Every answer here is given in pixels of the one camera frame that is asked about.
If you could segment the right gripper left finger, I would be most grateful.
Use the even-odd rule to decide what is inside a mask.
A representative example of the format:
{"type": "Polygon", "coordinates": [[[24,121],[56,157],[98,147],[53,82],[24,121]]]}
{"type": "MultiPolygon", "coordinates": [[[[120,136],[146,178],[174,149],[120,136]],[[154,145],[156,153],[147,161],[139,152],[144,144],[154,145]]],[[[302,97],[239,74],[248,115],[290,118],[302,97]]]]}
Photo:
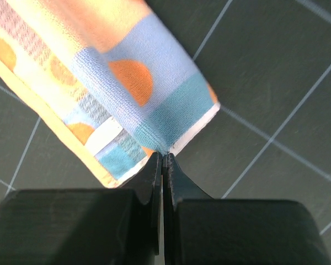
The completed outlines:
{"type": "Polygon", "coordinates": [[[154,264],[162,156],[118,188],[26,189],[0,203],[0,264],[154,264]]]}

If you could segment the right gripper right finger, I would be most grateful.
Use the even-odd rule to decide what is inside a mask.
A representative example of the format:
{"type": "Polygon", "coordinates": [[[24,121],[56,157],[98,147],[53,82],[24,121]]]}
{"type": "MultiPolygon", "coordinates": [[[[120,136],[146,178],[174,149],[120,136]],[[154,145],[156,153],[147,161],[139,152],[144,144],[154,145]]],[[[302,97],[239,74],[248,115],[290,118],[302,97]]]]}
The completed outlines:
{"type": "Polygon", "coordinates": [[[306,207],[293,200],[215,199],[162,163],[166,264],[327,264],[306,207]]]}

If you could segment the orange towel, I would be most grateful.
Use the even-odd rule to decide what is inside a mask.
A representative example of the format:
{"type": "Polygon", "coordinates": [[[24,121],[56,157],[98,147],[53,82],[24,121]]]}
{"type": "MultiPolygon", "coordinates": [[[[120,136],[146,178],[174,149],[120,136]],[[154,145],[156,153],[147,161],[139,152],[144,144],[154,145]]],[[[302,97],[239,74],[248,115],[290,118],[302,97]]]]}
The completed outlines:
{"type": "Polygon", "coordinates": [[[220,109],[145,1],[0,1],[0,77],[107,188],[220,109]]]}

